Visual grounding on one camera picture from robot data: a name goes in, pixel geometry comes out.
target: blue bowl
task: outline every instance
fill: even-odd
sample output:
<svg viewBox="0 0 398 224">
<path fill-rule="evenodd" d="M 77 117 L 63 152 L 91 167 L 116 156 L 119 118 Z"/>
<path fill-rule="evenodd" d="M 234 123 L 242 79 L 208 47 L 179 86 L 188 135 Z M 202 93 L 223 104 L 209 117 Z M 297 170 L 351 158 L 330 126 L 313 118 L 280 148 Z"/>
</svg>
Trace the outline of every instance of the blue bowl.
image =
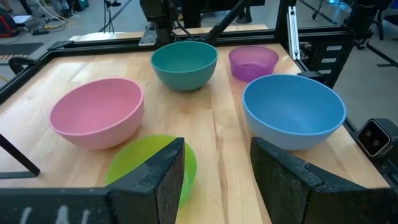
<svg viewBox="0 0 398 224">
<path fill-rule="evenodd" d="M 176 42 L 155 51 L 152 66 L 159 79 L 173 90 L 202 87 L 216 68 L 217 50 L 206 43 Z"/>
<path fill-rule="evenodd" d="M 320 144 L 346 118 L 343 100 L 330 88 L 298 75 L 268 75 L 253 80 L 243 93 L 252 132 L 286 150 Z"/>
</svg>

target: translucent green bowl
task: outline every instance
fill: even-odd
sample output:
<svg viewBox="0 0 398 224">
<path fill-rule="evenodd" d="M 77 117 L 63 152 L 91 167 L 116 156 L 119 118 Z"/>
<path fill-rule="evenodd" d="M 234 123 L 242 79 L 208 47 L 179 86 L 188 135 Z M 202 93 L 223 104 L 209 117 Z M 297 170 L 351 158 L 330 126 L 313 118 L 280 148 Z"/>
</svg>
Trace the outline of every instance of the translucent green bowl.
<svg viewBox="0 0 398 224">
<path fill-rule="evenodd" d="M 127 145 L 113 159 L 112 164 L 106 173 L 106 185 L 134 170 L 174 139 L 176 139 L 175 136 L 156 134 L 140 138 Z M 195 153 L 192 148 L 185 143 L 185 172 L 180 197 L 180 206 L 184 204 L 191 194 L 196 174 L 197 160 Z"/>
</svg>

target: bowl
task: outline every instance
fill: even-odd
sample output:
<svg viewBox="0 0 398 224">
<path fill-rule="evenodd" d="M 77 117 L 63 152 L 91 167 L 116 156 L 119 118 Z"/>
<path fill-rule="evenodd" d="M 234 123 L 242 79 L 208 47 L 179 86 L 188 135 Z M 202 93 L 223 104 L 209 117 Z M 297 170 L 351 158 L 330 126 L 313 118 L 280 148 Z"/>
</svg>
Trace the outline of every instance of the bowl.
<svg viewBox="0 0 398 224">
<path fill-rule="evenodd" d="M 71 143 L 106 149 L 127 140 L 141 125 L 144 94 L 130 80 L 109 78 L 65 95 L 50 115 L 51 128 Z"/>
<path fill-rule="evenodd" d="M 175 138 L 174 136 L 165 134 L 156 134 L 140 138 L 127 145 L 113 159 L 106 174 L 106 185 L 111 184 L 134 170 Z M 180 196 L 180 206 L 184 204 L 191 194 L 196 174 L 197 160 L 195 153 L 192 148 L 185 143 L 185 171 Z"/>
<path fill-rule="evenodd" d="M 270 75 L 279 61 L 279 56 L 266 47 L 237 47 L 229 55 L 231 73 L 238 80 L 251 82 L 264 75 Z"/>
<path fill-rule="evenodd" d="M 158 78 L 178 91 L 195 90 L 211 78 L 216 68 L 217 50 L 206 43 L 183 41 L 166 45 L 151 58 Z"/>
<path fill-rule="evenodd" d="M 252 132 L 286 150 L 311 149 L 346 118 L 341 98 L 298 75 L 268 75 L 247 85 L 243 106 Z"/>
</svg>

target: transparent purple bowl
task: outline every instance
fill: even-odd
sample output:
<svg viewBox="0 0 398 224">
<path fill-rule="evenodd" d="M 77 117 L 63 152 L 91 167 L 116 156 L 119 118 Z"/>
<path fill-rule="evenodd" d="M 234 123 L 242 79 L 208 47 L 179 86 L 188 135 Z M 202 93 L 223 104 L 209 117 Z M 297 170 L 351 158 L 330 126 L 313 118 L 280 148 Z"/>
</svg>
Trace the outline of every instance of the transparent purple bowl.
<svg viewBox="0 0 398 224">
<path fill-rule="evenodd" d="M 244 82 L 272 74 L 279 60 L 275 51 L 258 46 L 237 47 L 228 57 L 232 75 Z"/>
</svg>

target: floor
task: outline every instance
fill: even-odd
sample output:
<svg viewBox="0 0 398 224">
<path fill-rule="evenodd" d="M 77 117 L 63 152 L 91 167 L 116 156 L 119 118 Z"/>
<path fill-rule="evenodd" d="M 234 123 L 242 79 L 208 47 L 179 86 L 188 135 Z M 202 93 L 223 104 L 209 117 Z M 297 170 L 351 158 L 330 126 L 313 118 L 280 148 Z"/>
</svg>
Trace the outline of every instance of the floor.
<svg viewBox="0 0 398 224">
<path fill-rule="evenodd" d="M 16 14 L 23 14 L 23 8 L 18 0 L 10 0 Z M 30 1 L 33 10 L 35 1 Z M 116 32 L 137 32 L 143 31 L 147 21 L 141 11 L 138 0 L 119 0 L 121 7 L 112 8 L 114 29 Z M 320 0 L 298 0 L 297 15 L 299 27 L 325 26 L 331 21 L 341 23 L 349 14 L 349 8 L 345 5 L 338 7 L 336 4 L 324 4 L 317 20 L 313 20 L 311 15 L 313 8 L 318 7 Z M 252 7 L 252 24 L 266 24 L 269 28 L 274 28 L 277 18 L 279 1 L 266 1 L 265 6 Z M 227 12 L 217 12 L 206 14 L 202 21 L 203 27 L 214 26 L 222 20 Z M 43 10 L 38 8 L 34 12 L 34 17 L 39 18 Z M 0 39 L 0 44 L 8 42 L 27 43 L 43 42 L 44 45 L 34 52 L 31 57 L 37 58 L 54 42 L 67 40 L 74 35 L 83 35 L 98 32 L 103 27 L 103 2 L 90 1 L 90 7 L 83 12 L 77 12 L 72 18 L 75 24 L 66 27 L 65 30 L 47 35 L 32 36 L 22 34 L 20 37 Z M 40 19 L 31 21 L 30 26 L 39 24 Z M 391 59 L 398 61 L 398 41 L 392 40 L 398 37 L 398 27 L 388 22 L 384 22 L 386 32 L 385 40 L 380 41 L 378 35 L 374 35 L 370 44 L 387 55 Z M 348 109 L 348 117 L 360 128 L 369 118 L 389 118 L 398 124 L 398 68 L 397 67 L 378 67 L 377 64 L 387 63 L 383 58 L 370 51 L 369 49 L 354 49 L 351 53 L 344 70 L 342 71 L 338 83 L 335 86 L 337 93 L 341 95 Z M 0 74 L 11 78 L 11 70 L 7 66 L 0 66 Z"/>
</svg>

